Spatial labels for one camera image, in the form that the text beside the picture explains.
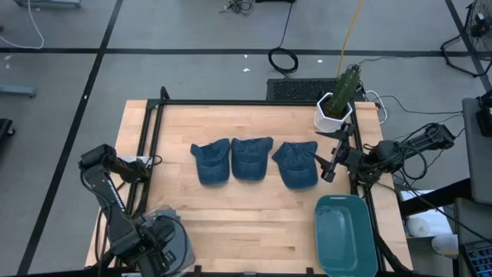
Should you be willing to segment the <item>green cactus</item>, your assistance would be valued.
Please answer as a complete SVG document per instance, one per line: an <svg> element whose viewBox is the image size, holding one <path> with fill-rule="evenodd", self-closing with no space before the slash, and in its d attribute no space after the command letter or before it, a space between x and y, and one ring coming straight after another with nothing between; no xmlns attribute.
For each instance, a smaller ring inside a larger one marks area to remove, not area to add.
<svg viewBox="0 0 492 277"><path fill-rule="evenodd" d="M361 67L358 64L347 67L337 82L331 99L327 103L330 117L341 118L346 112L347 103L353 98L361 77Z"/></svg>

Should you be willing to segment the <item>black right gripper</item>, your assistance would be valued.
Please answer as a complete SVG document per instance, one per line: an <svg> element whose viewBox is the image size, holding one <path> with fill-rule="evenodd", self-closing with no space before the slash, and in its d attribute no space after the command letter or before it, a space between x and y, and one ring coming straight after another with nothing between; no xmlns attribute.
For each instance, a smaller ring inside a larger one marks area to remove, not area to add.
<svg viewBox="0 0 492 277"><path fill-rule="evenodd" d="M343 123L341 128L335 132L316 132L331 139L337 139L337 147L332 150L332 158L330 161L315 155L315 159L320 163L322 173L321 177L327 182L332 182L335 176L335 168L337 164L345 166L347 169L356 169L363 152L350 145L350 137L354 134L355 126L351 123Z"/></svg>

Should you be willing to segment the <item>black keyboard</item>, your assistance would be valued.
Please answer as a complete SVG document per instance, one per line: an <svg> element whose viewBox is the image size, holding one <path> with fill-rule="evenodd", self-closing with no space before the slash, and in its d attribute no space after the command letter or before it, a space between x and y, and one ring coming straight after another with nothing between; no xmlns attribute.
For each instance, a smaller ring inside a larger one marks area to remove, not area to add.
<svg viewBox="0 0 492 277"><path fill-rule="evenodd" d="M333 92L336 78L270 78L267 80L268 101L317 102Z"/></svg>

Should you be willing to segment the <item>black floor equipment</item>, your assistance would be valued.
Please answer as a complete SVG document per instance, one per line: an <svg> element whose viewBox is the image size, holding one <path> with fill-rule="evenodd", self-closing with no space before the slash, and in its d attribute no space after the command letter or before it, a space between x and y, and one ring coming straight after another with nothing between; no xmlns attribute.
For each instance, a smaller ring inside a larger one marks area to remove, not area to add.
<svg viewBox="0 0 492 277"><path fill-rule="evenodd" d="M0 155L4 152L4 148L8 140L15 134L13 121L7 118L0 118Z"/></svg>

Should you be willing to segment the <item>grey side desk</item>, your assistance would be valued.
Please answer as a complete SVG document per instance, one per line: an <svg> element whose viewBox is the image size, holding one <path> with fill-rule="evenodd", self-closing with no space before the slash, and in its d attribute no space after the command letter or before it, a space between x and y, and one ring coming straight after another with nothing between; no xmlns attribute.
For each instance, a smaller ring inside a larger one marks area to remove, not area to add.
<svg viewBox="0 0 492 277"><path fill-rule="evenodd" d="M464 127L470 172L471 194L477 202L492 205L492 137L483 136L476 113L478 100L464 98Z"/></svg>

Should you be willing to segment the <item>teal plastic bin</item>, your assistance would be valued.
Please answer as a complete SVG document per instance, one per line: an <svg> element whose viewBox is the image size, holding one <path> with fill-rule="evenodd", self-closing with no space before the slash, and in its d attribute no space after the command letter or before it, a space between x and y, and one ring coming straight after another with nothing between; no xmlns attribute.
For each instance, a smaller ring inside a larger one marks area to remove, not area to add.
<svg viewBox="0 0 492 277"><path fill-rule="evenodd" d="M328 277L375 277L377 252L367 205L354 195L325 195L314 209L317 260Z"/></svg>

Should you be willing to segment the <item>blue denim baseball cap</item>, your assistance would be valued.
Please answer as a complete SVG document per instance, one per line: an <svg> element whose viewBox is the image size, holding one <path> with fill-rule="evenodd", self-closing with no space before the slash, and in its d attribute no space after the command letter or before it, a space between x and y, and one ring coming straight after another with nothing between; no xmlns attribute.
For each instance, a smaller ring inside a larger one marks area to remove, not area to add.
<svg viewBox="0 0 492 277"><path fill-rule="evenodd" d="M208 145L191 145L195 157L198 180L202 185L222 185L230 176L230 140L221 138Z"/></svg>
<svg viewBox="0 0 492 277"><path fill-rule="evenodd" d="M285 186L289 189L308 189L318 182L314 154L317 142L284 142L272 155L278 164Z"/></svg>
<svg viewBox="0 0 492 277"><path fill-rule="evenodd" d="M272 137L231 141L231 167L236 179L261 181L267 173L268 154L273 147Z"/></svg>

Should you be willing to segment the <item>black floor fan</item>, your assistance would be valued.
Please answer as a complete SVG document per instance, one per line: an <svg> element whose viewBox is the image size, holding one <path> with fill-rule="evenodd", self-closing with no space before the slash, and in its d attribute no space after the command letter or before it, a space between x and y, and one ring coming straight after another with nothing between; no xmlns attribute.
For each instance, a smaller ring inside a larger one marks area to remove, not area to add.
<svg viewBox="0 0 492 277"><path fill-rule="evenodd" d="M484 73L470 72L450 61L447 48L456 42L463 41L463 37L469 41L472 54L480 60L489 62ZM451 68L474 78L486 75L492 68L492 0L473 0L467 6L465 23L460 29L460 34L445 41L440 46L440 50L446 64Z"/></svg>

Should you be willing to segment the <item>white paper roll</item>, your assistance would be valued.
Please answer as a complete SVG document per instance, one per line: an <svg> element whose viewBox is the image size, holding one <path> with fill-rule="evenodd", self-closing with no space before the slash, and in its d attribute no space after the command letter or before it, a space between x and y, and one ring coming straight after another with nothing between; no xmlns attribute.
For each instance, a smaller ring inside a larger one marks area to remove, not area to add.
<svg viewBox="0 0 492 277"><path fill-rule="evenodd" d="M431 247L439 255L453 256L459 254L458 237L456 234L433 237L431 239Z"/></svg>
<svg viewBox="0 0 492 277"><path fill-rule="evenodd" d="M441 235L452 235L452 229L446 219L412 217L404 222L409 238L427 238Z"/></svg>

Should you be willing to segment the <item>grey floor bar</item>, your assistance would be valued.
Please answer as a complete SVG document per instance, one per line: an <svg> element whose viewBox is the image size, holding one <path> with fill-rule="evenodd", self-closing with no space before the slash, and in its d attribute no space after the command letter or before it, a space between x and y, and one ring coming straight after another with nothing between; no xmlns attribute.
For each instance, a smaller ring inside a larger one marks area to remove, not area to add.
<svg viewBox="0 0 492 277"><path fill-rule="evenodd" d="M0 94L3 95L23 95L29 98L36 97L36 90L33 87L15 86L15 85L0 85Z"/></svg>

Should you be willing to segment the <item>black support beam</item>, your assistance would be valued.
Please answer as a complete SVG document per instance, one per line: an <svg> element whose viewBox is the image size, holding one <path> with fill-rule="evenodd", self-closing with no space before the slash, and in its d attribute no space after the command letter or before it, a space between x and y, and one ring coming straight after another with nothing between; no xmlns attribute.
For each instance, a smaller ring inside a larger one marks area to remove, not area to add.
<svg viewBox="0 0 492 277"><path fill-rule="evenodd" d="M455 203L457 198L472 200L470 179L463 179L432 192L399 203L402 217Z"/></svg>

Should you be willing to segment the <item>blue lit keyboard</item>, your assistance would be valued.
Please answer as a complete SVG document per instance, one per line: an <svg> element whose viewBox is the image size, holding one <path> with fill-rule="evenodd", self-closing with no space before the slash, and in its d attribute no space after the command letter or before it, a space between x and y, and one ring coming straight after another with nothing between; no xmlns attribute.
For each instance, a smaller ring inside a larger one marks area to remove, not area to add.
<svg viewBox="0 0 492 277"><path fill-rule="evenodd" d="M473 277L492 277L492 244L485 241L460 245L467 269Z"/></svg>

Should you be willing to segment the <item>black device on desk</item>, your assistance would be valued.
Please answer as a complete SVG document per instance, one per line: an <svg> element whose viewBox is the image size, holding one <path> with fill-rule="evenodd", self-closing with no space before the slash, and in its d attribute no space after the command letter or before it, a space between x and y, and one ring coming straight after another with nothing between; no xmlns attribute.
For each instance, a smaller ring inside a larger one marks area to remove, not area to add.
<svg viewBox="0 0 492 277"><path fill-rule="evenodd" d="M480 132L485 137L492 137L492 89L477 100L480 109L475 116Z"/></svg>

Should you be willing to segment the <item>clear plastic bin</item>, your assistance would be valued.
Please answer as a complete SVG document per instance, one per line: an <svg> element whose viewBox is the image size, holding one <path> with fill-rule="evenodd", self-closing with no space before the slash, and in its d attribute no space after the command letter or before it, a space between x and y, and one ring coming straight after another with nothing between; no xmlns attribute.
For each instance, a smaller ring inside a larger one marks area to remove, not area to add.
<svg viewBox="0 0 492 277"><path fill-rule="evenodd" d="M169 205L145 213L145 226L158 243L158 254L165 267L163 277L182 277L195 262L190 236L178 211Z"/></svg>

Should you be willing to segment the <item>white plant pot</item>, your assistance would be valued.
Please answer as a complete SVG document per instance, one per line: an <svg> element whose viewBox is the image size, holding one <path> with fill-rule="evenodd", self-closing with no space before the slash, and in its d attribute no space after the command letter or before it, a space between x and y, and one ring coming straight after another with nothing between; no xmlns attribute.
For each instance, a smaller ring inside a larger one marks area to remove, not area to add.
<svg viewBox="0 0 492 277"><path fill-rule="evenodd" d="M347 103L344 114L340 118L331 118L325 115L322 105L330 100L332 95L331 92L327 92L316 104L317 110L314 115L314 126L321 132L334 132L338 130L353 113L351 105Z"/></svg>

